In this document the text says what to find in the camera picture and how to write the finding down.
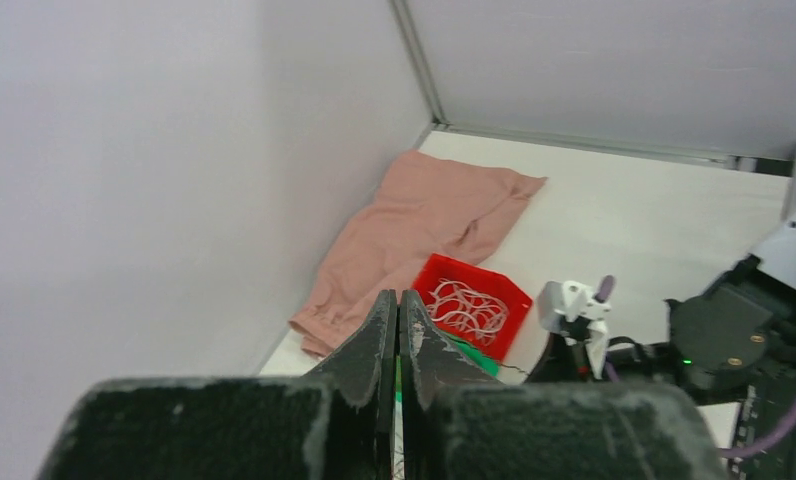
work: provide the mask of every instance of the white rope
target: white rope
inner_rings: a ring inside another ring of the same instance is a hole
[[[442,322],[458,332],[474,335],[483,345],[495,341],[510,315],[504,302],[492,295],[478,292],[463,282],[440,278],[439,285],[430,295],[433,303],[427,305],[427,312],[431,320]],[[440,309],[446,305],[449,311],[440,313]]]

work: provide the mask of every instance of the pink towel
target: pink towel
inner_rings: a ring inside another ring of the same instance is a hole
[[[365,320],[378,292],[411,287],[432,253],[477,264],[489,257],[545,178],[411,151],[390,166],[374,201],[345,225],[289,321],[301,348],[327,355]]]

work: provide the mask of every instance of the white wall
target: white wall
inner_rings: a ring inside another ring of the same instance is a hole
[[[428,121],[385,1],[0,2],[0,479],[93,382],[253,373]]]
[[[784,156],[796,0],[408,0],[447,120]]]

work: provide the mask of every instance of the red container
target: red container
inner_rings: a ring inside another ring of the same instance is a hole
[[[503,361],[525,320],[525,315],[533,305],[531,298],[505,275],[434,253],[413,282],[413,289],[419,292],[425,305],[433,304],[434,297],[431,292],[440,285],[441,279],[463,282],[472,290],[491,295],[507,305],[509,315],[501,330],[497,332],[495,339],[488,345],[477,341],[472,332],[460,332],[457,328],[446,325],[445,322],[436,324],[441,330],[468,341],[487,357],[498,362]],[[449,302],[441,305],[437,309],[437,314],[442,315],[456,309],[456,303]]]

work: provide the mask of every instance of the red tray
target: red tray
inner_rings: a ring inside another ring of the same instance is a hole
[[[441,283],[440,279],[443,278],[463,282],[473,290],[492,295],[507,305],[509,315],[504,321],[504,326],[488,345],[476,341],[477,339],[471,332],[460,332],[456,327],[444,323],[436,324],[441,330],[471,343],[487,357],[498,362],[503,361],[525,320],[525,315],[533,305],[531,298],[505,275],[434,253],[413,282],[413,289],[419,292],[425,305],[433,303],[431,292],[436,290]],[[446,303],[439,308],[437,313],[441,315],[455,309],[455,304]]]

